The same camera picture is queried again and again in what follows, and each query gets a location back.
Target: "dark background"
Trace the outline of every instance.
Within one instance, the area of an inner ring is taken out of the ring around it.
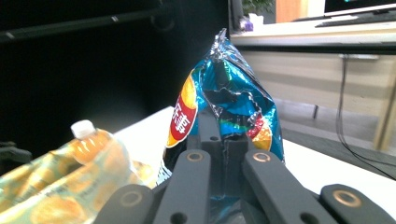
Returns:
[[[1,1],[2,31],[158,6],[148,1]],[[34,158],[90,119],[115,132],[174,105],[190,70],[228,27],[224,0],[167,1],[175,26],[150,19],[0,44],[0,141]]]

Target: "bottle cap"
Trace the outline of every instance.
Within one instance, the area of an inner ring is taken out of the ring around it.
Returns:
[[[86,136],[96,132],[95,127],[93,127],[92,122],[87,119],[78,121],[71,126],[71,130],[73,135],[78,138],[82,139]]]

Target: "table surface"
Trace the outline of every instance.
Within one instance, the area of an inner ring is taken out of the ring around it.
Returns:
[[[167,139],[173,107],[143,119],[115,133],[134,160],[158,169]],[[320,194],[332,184],[350,186],[365,194],[396,219],[396,181],[363,170],[349,163],[318,153],[307,147],[283,140],[286,167],[307,189]]]
[[[396,21],[320,27],[322,21],[265,24],[253,32],[231,34],[239,49],[396,54]]]

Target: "wall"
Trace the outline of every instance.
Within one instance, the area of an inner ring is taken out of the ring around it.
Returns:
[[[37,157],[71,140],[80,119],[115,132],[174,105],[228,26],[227,1],[174,6],[170,32],[145,19],[0,44],[0,141]]]

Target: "monitor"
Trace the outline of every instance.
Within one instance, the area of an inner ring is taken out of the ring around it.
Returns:
[[[324,15],[340,16],[396,9],[396,0],[326,0]]]

